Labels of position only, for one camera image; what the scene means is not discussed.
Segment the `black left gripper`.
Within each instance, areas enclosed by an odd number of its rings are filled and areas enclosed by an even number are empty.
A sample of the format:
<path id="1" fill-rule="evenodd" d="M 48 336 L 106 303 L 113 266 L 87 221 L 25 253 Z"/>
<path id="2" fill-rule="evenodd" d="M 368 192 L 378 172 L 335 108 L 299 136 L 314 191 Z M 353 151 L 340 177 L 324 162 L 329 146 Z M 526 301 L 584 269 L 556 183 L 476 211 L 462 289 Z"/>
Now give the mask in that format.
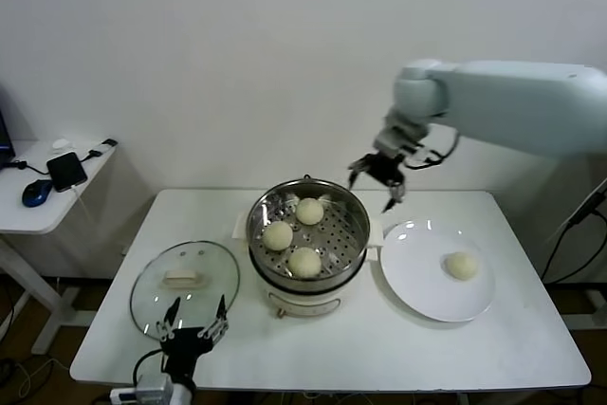
<path id="1" fill-rule="evenodd" d="M 206 328 L 187 327 L 173 331 L 181 298 L 176 297 L 163 318 L 156 322 L 160 346 L 165 355 L 164 372 L 171 377 L 193 377 L 197 360 L 212 350 L 212 341 L 220 341 L 229 329 L 228 309 L 222 295 L 214 321 Z"/>

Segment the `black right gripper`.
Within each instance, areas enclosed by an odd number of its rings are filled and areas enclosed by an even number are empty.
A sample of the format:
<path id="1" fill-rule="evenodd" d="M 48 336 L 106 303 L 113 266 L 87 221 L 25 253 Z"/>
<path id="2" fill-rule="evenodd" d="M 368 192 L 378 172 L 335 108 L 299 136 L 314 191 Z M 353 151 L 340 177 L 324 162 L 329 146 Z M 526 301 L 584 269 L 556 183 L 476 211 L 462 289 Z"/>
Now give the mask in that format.
<path id="1" fill-rule="evenodd" d="M 403 159 L 403 155 L 390 157 L 380 152 L 363 156 L 348 167 L 348 187 L 353 188 L 361 174 L 368 174 L 375 181 L 387 186 L 389 199 L 382 212 L 390 211 L 402 202 L 405 194 L 405 177 L 399 169 Z"/>

